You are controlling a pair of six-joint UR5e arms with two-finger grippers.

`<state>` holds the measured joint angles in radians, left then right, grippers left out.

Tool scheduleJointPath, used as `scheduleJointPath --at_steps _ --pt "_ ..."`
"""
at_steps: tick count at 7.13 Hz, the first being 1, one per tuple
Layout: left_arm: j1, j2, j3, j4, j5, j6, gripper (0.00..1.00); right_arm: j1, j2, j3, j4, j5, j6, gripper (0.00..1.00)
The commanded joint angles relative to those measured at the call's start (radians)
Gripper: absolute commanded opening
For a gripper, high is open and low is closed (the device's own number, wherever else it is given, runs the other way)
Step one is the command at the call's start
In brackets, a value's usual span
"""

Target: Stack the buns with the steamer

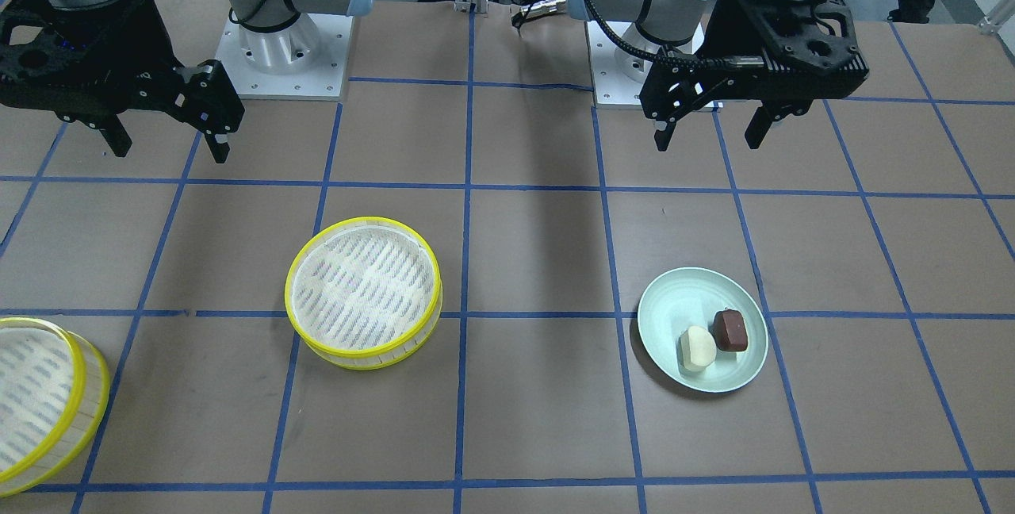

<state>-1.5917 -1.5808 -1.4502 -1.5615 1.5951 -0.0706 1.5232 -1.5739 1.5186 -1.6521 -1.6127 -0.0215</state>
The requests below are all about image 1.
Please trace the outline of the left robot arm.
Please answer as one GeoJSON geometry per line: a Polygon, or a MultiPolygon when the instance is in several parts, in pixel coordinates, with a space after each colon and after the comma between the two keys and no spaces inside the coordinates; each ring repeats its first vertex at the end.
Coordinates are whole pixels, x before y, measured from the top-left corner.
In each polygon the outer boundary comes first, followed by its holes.
{"type": "Polygon", "coordinates": [[[660,152],[678,121],[710,102],[757,101],[751,149],[776,121],[847,98],[869,76],[842,0],[568,0],[628,59],[642,63],[638,101],[660,152]]]}

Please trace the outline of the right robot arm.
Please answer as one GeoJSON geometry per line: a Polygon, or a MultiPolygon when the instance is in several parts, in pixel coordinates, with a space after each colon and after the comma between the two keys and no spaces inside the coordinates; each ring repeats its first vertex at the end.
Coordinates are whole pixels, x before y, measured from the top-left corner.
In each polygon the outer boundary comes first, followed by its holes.
{"type": "MultiPolygon", "coordinates": [[[[312,15],[360,17],[373,0],[229,0],[240,51],[275,74],[319,55],[312,15]]],[[[244,108],[218,59],[188,67],[174,54],[155,0],[12,0],[2,9],[2,103],[51,110],[101,133],[124,157],[132,141],[126,110],[165,113],[199,130],[217,163],[244,108]]]]}

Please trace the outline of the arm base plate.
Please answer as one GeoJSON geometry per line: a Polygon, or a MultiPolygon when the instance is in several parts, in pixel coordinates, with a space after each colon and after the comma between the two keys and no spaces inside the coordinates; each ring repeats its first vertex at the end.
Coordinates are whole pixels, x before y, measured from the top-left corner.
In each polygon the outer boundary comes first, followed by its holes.
{"type": "Polygon", "coordinates": [[[242,99],[340,102],[355,22],[354,17],[304,13],[274,33],[228,22],[215,59],[242,99]]]}
{"type": "MultiPolygon", "coordinates": [[[[624,21],[607,22],[610,29],[621,36],[638,50],[657,52],[659,44],[645,38],[632,24],[624,21]]],[[[596,105],[599,109],[642,110],[639,94],[645,77],[650,70],[650,62],[619,50],[609,40],[606,33],[594,21],[586,22],[588,38],[588,62],[590,62],[596,105]]],[[[695,33],[688,43],[678,45],[678,51],[693,54],[704,42],[703,23],[697,23],[695,33]]]]}

